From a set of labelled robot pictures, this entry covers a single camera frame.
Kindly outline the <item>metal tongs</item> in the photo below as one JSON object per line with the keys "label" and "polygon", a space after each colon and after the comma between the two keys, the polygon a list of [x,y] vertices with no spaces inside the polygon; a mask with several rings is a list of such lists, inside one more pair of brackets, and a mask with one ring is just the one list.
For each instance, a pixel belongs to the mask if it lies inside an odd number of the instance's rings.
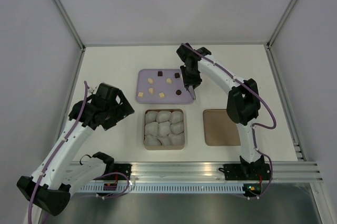
{"label": "metal tongs", "polygon": [[196,99],[196,95],[195,95],[193,86],[188,86],[186,91],[190,94],[191,99],[194,101]]}

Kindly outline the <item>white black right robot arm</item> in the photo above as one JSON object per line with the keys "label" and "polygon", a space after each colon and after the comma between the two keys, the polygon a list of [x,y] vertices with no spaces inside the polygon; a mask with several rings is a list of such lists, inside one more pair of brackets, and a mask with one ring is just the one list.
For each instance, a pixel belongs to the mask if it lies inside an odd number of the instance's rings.
{"label": "white black right robot arm", "polygon": [[227,95],[226,112],[237,126],[241,155],[238,164],[224,164],[219,171],[227,181],[271,180],[271,159],[257,146],[256,127],[261,125],[257,117],[266,102],[259,96],[256,81],[236,76],[217,62],[205,47],[195,50],[183,43],[176,53],[184,63],[180,69],[187,90],[197,88],[202,83],[201,74],[205,74]]}

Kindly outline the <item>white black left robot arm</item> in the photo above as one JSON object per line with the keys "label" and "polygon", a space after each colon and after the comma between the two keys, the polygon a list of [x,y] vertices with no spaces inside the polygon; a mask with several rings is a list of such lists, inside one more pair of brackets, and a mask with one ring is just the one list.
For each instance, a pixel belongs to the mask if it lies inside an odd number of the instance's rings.
{"label": "white black left robot arm", "polygon": [[74,104],[62,134],[47,157],[30,176],[21,176],[16,184],[29,201],[29,212],[37,206],[57,216],[66,208],[73,194],[90,181],[128,179],[129,175],[115,169],[114,158],[103,152],[93,154],[72,172],[67,172],[67,169],[83,143],[98,127],[109,130],[134,112],[121,89],[101,83],[94,93],[89,93],[86,85],[83,100]]}

